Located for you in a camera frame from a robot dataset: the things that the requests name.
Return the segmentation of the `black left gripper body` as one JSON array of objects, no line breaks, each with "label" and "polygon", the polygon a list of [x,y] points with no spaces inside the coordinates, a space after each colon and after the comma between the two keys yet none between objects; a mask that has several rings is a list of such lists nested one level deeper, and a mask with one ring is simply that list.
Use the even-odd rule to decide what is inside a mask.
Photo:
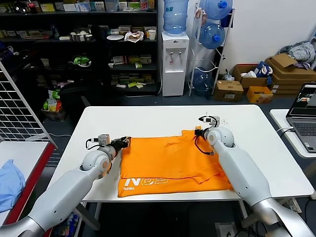
[{"label": "black left gripper body", "polygon": [[121,139],[115,139],[110,142],[110,146],[112,146],[115,151],[120,151],[125,148],[125,141]]}]

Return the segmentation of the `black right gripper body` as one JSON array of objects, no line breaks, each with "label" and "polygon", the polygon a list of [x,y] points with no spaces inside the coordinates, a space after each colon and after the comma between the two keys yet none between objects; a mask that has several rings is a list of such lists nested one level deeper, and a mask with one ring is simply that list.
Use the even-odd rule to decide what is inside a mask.
[{"label": "black right gripper body", "polygon": [[195,137],[202,137],[203,139],[206,138],[206,133],[208,132],[209,128],[202,129],[200,126],[195,127]]}]

